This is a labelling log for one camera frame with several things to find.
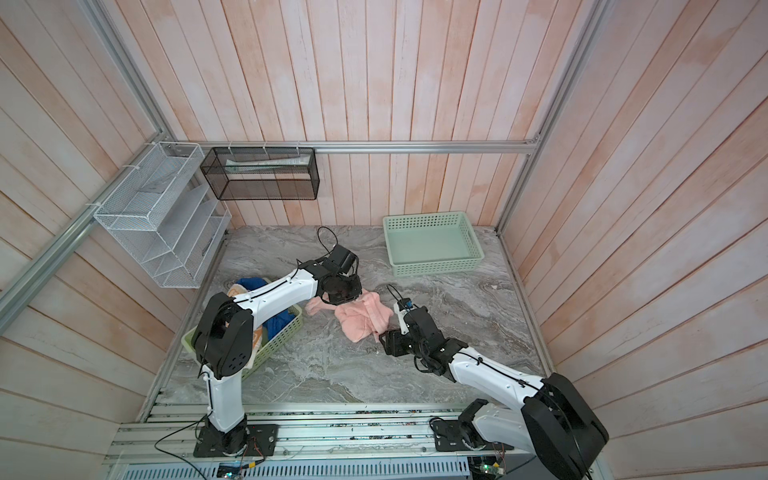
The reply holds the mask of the pink towel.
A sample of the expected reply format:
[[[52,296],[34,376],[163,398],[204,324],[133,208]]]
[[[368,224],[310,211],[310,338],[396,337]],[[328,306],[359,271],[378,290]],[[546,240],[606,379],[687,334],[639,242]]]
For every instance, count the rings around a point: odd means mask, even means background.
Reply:
[[[324,310],[333,312],[344,335],[353,343],[384,333],[394,315],[393,311],[381,302],[378,293],[367,290],[363,290],[358,299],[342,305],[331,305],[324,302],[323,297],[315,297],[308,301],[305,307],[309,316]]]

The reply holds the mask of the mint green plastic basket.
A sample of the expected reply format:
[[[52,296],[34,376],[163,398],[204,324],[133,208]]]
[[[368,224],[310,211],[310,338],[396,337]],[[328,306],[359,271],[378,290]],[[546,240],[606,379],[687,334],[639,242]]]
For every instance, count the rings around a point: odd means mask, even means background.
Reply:
[[[464,212],[387,216],[383,230],[395,277],[472,271],[485,257]]]

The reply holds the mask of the yellow-green plastic basket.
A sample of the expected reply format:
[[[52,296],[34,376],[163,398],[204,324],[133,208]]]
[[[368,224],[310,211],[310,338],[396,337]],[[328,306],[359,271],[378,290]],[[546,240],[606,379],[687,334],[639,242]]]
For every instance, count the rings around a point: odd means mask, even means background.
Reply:
[[[301,309],[301,307],[297,305],[293,305],[287,310],[291,311],[295,315],[295,318],[271,341],[267,340],[266,330],[263,328],[263,324],[261,325],[264,331],[263,343],[261,348],[258,350],[258,352],[255,355],[251,355],[249,361],[246,363],[244,369],[242,370],[243,380],[247,379],[249,376],[255,373],[268,359],[272,357],[272,355],[275,352],[279,351],[284,346],[284,344],[287,343],[303,326],[303,310]],[[215,327],[214,336],[221,337],[227,328],[228,328],[227,326]],[[188,353],[194,355],[195,357],[196,357],[195,343],[197,338],[197,333],[196,333],[197,330],[198,330],[197,326],[193,327],[187,333],[184,334],[181,340],[182,347]]]

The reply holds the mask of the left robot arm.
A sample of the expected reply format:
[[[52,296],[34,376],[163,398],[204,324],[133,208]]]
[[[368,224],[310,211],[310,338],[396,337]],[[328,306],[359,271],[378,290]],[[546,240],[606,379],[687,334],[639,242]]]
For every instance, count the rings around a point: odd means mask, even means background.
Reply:
[[[362,295],[357,255],[335,245],[325,255],[304,262],[286,276],[231,297],[212,296],[193,336],[200,375],[208,392],[202,432],[232,456],[247,444],[242,403],[242,370],[252,356],[254,333],[267,320],[300,302],[318,298],[333,306]]]

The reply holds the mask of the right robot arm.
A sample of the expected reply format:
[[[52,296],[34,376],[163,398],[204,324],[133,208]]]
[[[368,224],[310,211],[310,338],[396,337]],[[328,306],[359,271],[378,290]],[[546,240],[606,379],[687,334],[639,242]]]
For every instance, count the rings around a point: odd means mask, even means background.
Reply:
[[[429,421],[441,452],[510,447],[532,455],[555,479],[588,479],[609,442],[607,429],[565,376],[525,374],[443,335],[428,310],[395,306],[398,328],[379,336],[387,355],[409,355],[421,373],[481,392],[455,420]]]

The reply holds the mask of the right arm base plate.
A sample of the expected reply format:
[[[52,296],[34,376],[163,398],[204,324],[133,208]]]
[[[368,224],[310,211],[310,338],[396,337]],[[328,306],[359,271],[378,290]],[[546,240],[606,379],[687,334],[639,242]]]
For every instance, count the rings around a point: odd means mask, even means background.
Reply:
[[[503,443],[483,440],[479,433],[466,422],[432,417],[428,426],[433,433],[435,449],[438,452],[486,451],[508,448]]]

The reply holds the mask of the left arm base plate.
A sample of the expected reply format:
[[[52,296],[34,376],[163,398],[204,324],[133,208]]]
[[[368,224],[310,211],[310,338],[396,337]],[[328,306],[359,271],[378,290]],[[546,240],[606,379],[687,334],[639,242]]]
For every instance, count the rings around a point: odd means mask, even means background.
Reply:
[[[270,457],[275,451],[278,431],[277,424],[241,422],[230,432],[222,433],[207,422],[197,436],[193,457]]]

